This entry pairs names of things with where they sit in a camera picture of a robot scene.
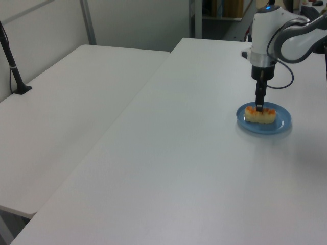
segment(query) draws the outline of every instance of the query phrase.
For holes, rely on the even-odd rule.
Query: tabletop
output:
[[[324,244],[324,56],[267,90],[293,126],[259,135],[236,118],[255,97],[249,45],[183,39],[13,245]],[[269,84],[290,79],[278,64]]]
[[[31,218],[169,55],[83,45],[0,103],[0,209]]]

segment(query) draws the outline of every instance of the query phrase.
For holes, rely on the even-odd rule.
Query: wall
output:
[[[24,83],[80,45],[88,44],[79,0],[54,0],[4,28]],[[9,95],[9,65],[0,48],[0,101]]]
[[[171,52],[190,36],[189,0],[88,0],[97,45]]]

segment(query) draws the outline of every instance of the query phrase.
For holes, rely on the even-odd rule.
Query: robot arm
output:
[[[310,22],[280,6],[270,5],[257,11],[252,27],[251,48],[242,56],[252,64],[256,110],[262,111],[267,81],[274,77],[277,59],[288,63],[303,61],[327,40],[327,15]]]

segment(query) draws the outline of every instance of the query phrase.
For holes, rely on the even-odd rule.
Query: food item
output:
[[[245,108],[245,120],[251,123],[271,124],[275,121],[276,111],[274,109],[263,108],[261,111],[256,111],[256,107],[248,106]]]

